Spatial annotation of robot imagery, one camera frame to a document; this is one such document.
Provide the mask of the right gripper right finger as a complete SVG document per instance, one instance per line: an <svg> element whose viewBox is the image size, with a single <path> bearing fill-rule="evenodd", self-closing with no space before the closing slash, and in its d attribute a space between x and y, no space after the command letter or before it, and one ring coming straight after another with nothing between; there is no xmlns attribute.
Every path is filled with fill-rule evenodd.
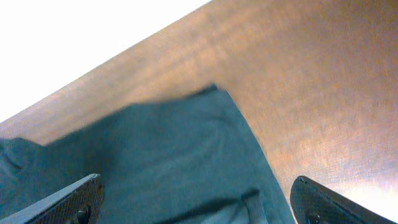
<svg viewBox="0 0 398 224"><path fill-rule="evenodd" d="M290 204L299 224L395 224L306 176L298 176Z"/></svg>

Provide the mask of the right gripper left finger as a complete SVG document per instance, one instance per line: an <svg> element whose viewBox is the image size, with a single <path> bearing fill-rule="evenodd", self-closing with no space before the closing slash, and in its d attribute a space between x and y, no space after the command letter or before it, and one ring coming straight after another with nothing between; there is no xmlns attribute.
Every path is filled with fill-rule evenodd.
<svg viewBox="0 0 398 224"><path fill-rule="evenodd" d="M1 220L2 224L95 224L104 202L99 174L90 174Z"/></svg>

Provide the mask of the dark green Nike t-shirt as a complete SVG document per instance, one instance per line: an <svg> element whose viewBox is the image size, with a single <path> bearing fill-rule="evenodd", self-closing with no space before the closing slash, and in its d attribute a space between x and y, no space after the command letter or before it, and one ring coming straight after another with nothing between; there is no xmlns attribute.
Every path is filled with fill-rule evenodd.
<svg viewBox="0 0 398 224"><path fill-rule="evenodd" d="M100 223L246 222L258 194L268 223L293 223L263 151L234 101L212 85L137 104L42 146L1 139L1 216L99 174Z"/></svg>

